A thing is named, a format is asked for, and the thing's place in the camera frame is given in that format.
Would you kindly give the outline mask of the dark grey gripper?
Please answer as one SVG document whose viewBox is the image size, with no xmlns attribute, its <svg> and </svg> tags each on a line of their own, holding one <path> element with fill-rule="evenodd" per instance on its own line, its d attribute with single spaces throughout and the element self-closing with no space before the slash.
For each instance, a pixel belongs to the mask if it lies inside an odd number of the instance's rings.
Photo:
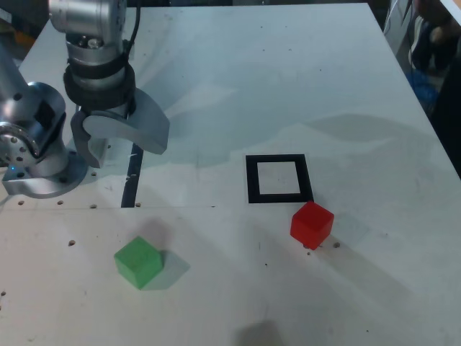
<svg viewBox="0 0 461 346">
<path fill-rule="evenodd" d="M 90 167 L 97 169 L 104 164 L 105 139 L 125 139 L 144 151 L 162 155 L 168 146 L 169 127 L 163 110 L 141 89 L 135 90 L 134 100 L 115 107 L 87 102 L 76 108 L 71 119 L 77 152 Z"/>
</svg>

